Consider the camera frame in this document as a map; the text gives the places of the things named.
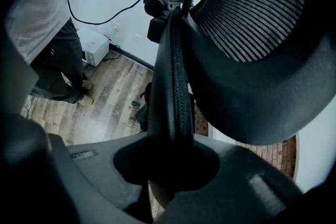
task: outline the microwave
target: microwave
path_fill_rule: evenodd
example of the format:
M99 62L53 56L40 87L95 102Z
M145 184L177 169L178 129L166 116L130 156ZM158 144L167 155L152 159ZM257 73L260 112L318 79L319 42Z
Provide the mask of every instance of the microwave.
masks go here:
M82 45L82 60L96 67L109 53L109 40L106 36L88 28L77 31Z

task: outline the black pants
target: black pants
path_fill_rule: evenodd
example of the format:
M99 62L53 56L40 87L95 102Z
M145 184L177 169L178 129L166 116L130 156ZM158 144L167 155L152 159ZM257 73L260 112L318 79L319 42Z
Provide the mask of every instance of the black pants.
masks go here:
M71 104L82 97L82 48L71 18L30 66L39 79L31 95ZM65 83L61 72L71 81Z

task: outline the person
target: person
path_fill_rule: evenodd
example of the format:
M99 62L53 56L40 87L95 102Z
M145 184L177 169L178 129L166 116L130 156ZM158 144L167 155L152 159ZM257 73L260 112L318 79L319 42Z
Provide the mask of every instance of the person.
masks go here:
M39 76L31 95L71 104L93 104L88 94L93 84L83 73L81 44L67 0L15 0L6 16L5 29Z

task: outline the baseboard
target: baseboard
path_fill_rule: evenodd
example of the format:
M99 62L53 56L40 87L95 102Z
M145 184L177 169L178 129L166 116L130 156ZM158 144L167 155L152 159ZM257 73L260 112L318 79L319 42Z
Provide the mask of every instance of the baseboard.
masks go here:
M133 54L130 54L129 52L124 51L123 49L120 49L117 46L114 46L113 44L110 44L110 49L119 52L120 54L126 56L127 58L132 59L133 61L143 65L144 67L147 67L150 70L154 70L154 67L150 63L147 63L146 61L140 59L139 57L134 56Z

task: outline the floor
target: floor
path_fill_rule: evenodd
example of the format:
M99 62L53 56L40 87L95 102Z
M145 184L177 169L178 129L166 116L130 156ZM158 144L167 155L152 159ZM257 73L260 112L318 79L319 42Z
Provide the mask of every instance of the floor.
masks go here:
M107 58L117 52L110 51ZM98 67L86 66L85 74L94 84L91 106L69 104L31 97L28 118L47 133L60 135L67 145L117 139L140 132L135 114L140 93L152 80L153 71L120 56L102 61Z

